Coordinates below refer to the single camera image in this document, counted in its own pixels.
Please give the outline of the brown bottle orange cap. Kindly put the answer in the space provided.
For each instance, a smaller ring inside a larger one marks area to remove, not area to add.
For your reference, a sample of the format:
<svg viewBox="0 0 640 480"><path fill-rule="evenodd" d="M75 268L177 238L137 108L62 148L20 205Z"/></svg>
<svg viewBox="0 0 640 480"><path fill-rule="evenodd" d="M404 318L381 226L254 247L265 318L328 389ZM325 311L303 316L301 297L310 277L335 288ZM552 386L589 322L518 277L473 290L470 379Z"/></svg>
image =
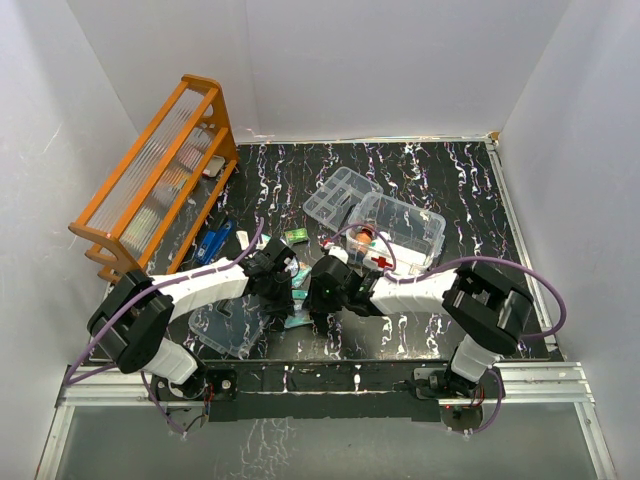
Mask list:
<svg viewBox="0 0 640 480"><path fill-rule="evenodd" d="M374 233L367 227L359 227L354 234L354 240L358 243L358 249L366 253L374 240Z"/></svg>

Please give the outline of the clear medicine kit box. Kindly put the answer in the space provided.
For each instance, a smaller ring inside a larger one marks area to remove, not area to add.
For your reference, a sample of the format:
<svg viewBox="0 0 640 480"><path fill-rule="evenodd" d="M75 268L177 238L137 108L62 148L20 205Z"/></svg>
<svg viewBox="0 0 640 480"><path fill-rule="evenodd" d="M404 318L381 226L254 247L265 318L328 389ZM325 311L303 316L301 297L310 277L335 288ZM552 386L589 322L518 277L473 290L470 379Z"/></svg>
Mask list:
<svg viewBox="0 0 640 480"><path fill-rule="evenodd" d="M368 193L356 205L347 224L349 261L371 270L393 268L398 276L427 271L442 251L446 220L441 215L381 193ZM374 233L366 253L358 249L359 227Z"/></svg>

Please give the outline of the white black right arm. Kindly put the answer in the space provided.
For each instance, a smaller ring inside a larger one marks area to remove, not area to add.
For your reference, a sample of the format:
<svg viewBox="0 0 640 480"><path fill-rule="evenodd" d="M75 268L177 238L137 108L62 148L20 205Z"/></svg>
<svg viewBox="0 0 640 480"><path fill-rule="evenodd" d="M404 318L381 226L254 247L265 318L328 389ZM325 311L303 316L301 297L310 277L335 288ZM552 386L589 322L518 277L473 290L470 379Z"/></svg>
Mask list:
<svg viewBox="0 0 640 480"><path fill-rule="evenodd" d="M465 332L447 367L421 388L471 398L487 370L517 350L533 309L530 293L478 258L414 277L357 273L327 255L311 271L303 308L313 317L349 310L361 317L405 313L449 315Z"/></svg>

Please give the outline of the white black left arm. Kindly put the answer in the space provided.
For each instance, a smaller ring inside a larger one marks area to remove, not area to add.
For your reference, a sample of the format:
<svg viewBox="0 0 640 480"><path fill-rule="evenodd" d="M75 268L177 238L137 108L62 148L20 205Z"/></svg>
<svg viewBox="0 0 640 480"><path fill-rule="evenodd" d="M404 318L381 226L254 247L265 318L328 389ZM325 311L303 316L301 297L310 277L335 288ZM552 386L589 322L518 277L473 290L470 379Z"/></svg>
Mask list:
<svg viewBox="0 0 640 480"><path fill-rule="evenodd" d="M200 396L207 368L165 331L176 318L208 304L251 296L265 313L294 312L294 251L280 239L243 258L216 262L171 275L151 277L132 270L119 280L89 319L87 329L123 374L145 372L171 383L186 399Z"/></svg>

